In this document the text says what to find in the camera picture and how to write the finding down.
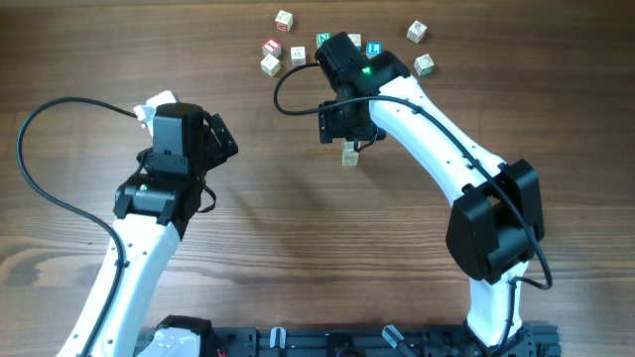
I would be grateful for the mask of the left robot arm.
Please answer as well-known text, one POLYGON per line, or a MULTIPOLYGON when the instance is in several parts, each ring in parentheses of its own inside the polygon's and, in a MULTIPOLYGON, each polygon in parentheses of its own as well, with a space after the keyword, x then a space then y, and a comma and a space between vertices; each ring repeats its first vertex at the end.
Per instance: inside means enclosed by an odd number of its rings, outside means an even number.
POLYGON ((153 138, 115 193, 110 244, 62 356, 130 356, 167 263, 203 213, 205 176, 238 152, 217 114, 167 103, 145 111, 153 138))

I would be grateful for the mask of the yellow top wooden block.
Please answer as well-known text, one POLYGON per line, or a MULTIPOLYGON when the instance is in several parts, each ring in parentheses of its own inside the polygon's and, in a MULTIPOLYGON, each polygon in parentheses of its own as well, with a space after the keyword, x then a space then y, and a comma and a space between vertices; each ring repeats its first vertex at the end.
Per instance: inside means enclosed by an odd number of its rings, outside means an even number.
POLYGON ((359 156, 344 156, 342 155, 342 160, 345 162, 357 162, 358 163, 359 156))

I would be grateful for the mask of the plain S wooden block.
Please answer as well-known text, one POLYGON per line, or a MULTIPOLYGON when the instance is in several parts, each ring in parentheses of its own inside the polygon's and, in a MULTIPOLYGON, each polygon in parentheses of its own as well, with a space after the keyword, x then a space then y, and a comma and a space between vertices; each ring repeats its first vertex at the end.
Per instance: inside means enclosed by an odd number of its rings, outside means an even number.
POLYGON ((353 141, 342 141, 342 147, 344 150, 353 151, 354 150, 354 142, 353 141))

